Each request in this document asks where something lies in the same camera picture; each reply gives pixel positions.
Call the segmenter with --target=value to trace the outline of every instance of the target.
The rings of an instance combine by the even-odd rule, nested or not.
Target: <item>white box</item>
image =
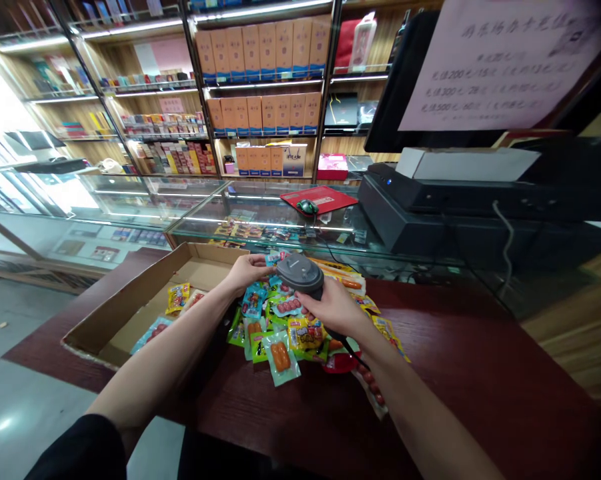
[[[404,148],[396,171],[419,180],[516,181],[539,156],[538,152],[509,148]]]

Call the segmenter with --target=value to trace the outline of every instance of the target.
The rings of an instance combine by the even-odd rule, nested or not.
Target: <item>glass shelf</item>
[[[313,217],[303,216],[280,199],[285,193],[315,186],[233,181],[190,211],[169,232],[177,243],[209,242],[265,252],[302,249],[308,255],[333,255],[336,261],[370,268],[387,268],[387,261],[393,261],[396,268],[406,261],[432,261],[387,251],[359,205],[326,214],[331,217],[326,224],[318,217],[314,224]],[[357,187],[330,187],[352,197],[358,195]]]
[[[217,140],[316,138],[315,133],[272,133],[271,135],[226,135],[215,133]]]
[[[209,83],[205,82],[208,90],[244,90],[244,89],[261,89],[261,88],[276,88],[276,87],[297,87],[299,85],[319,85],[323,81],[323,71],[312,72],[308,75],[308,79],[285,79],[275,81],[250,81],[242,83]]]
[[[168,227],[223,185],[217,179],[75,174],[11,173],[2,180],[27,188],[38,208],[18,207],[23,199],[2,188],[3,227],[46,261],[100,271],[114,268],[141,247],[171,250]],[[19,253],[10,244],[0,245],[0,252]]]

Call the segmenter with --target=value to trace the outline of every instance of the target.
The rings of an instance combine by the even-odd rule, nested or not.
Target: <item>floor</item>
[[[0,356],[65,308],[73,296],[0,279]],[[0,360],[0,479],[21,480],[95,394]],[[184,427],[154,419],[129,463],[131,480],[177,477]]]

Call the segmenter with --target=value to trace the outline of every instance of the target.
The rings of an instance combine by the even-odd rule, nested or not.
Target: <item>paper sign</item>
[[[601,51],[586,0],[446,0],[400,131],[531,128]]]
[[[182,100],[177,97],[160,99],[160,108],[162,108],[162,113],[185,113]]]

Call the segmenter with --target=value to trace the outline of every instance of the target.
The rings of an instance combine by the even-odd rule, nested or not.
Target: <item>open cardboard box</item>
[[[158,317],[165,317],[168,289],[179,283],[209,291],[224,279],[246,250],[205,243],[184,243],[121,286],[105,303],[63,338],[63,345],[80,357],[113,370]]]

